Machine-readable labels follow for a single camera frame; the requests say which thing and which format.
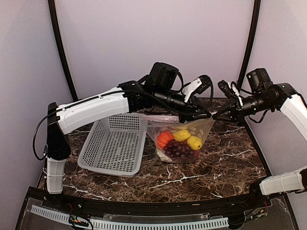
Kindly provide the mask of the clear pink-dotted zip bag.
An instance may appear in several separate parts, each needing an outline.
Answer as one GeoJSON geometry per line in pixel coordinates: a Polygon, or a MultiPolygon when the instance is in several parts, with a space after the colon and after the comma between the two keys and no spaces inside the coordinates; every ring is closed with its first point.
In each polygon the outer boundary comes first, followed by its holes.
{"type": "Polygon", "coordinates": [[[179,122],[174,115],[146,115],[147,134],[155,143],[155,154],[162,162],[192,163],[214,124],[212,118],[179,122]]]}

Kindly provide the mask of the small yellow toy fruit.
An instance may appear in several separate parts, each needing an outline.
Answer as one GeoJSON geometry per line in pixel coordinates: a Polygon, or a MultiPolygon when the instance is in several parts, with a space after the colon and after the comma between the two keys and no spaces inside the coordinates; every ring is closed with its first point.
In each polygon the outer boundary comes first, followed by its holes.
{"type": "Polygon", "coordinates": [[[190,136],[187,139],[187,144],[192,150],[200,150],[202,148],[202,139],[197,136],[190,136]]]}

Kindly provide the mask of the orange toy fruit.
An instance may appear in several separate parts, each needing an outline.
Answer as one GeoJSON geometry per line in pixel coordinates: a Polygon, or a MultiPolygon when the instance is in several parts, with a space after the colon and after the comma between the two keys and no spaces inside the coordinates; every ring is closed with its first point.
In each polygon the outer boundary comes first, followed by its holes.
{"type": "Polygon", "coordinates": [[[157,137],[157,146],[160,149],[163,149],[169,143],[169,141],[173,139],[174,139],[174,136],[169,131],[161,132],[157,137]]]}

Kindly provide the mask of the dark red toy grapes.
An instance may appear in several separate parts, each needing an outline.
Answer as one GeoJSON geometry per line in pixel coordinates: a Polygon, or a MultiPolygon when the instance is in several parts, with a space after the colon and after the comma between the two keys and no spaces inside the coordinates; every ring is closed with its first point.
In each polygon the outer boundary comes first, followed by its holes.
{"type": "Polygon", "coordinates": [[[164,147],[165,155],[172,160],[191,159],[194,151],[185,141],[171,140],[164,147]]]}

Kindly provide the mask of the red toy bell pepper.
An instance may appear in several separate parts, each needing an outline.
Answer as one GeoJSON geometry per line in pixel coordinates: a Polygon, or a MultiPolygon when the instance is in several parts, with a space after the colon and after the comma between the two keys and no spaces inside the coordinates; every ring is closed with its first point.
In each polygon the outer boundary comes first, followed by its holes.
{"type": "Polygon", "coordinates": [[[193,151],[193,158],[198,158],[200,156],[200,150],[194,150],[193,151]]]}

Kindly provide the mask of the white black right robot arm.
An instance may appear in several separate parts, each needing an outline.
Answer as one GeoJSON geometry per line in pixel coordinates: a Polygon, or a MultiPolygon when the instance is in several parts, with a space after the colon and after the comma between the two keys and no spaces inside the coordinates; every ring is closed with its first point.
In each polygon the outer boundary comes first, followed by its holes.
{"type": "Polygon", "coordinates": [[[290,151],[303,150],[307,144],[307,105],[303,96],[290,84],[260,86],[251,95],[243,96],[234,83],[224,80],[218,88],[228,99],[213,114],[216,121],[231,122],[238,126],[251,126],[255,139],[264,144],[264,161],[273,172],[253,182],[245,204],[255,208],[264,196],[283,193],[303,193],[307,190],[307,163],[295,161],[293,166],[281,169],[290,151]]]}

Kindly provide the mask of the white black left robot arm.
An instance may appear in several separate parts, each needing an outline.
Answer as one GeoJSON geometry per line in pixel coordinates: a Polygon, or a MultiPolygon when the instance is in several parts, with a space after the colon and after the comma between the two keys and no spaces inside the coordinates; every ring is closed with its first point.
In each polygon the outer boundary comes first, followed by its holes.
{"type": "Polygon", "coordinates": [[[123,157],[116,163],[117,168],[110,169],[109,173],[132,177],[141,165],[146,134],[144,127],[133,124],[131,113],[159,106],[177,113],[180,122],[209,118],[209,111],[197,101],[196,95],[213,88],[210,77],[202,75],[175,91],[172,86],[176,78],[181,78],[177,68],[157,62],[151,72],[140,80],[121,83],[107,92],[74,103],[51,103],[47,114],[46,144],[46,182],[50,203],[57,209],[63,209],[68,204],[67,197],[61,193],[65,162],[71,154],[68,134],[78,128],[114,118],[115,127],[106,133],[120,130],[128,136],[115,141],[106,134],[102,136],[105,154],[123,157]]]}

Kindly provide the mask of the large yellow toy fruit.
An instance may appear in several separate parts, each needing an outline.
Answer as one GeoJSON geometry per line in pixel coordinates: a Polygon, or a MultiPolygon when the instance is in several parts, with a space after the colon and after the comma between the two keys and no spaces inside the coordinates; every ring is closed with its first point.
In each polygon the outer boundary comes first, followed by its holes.
{"type": "Polygon", "coordinates": [[[188,130],[180,130],[173,133],[175,141],[182,142],[187,140],[191,136],[191,133],[188,130]]]}

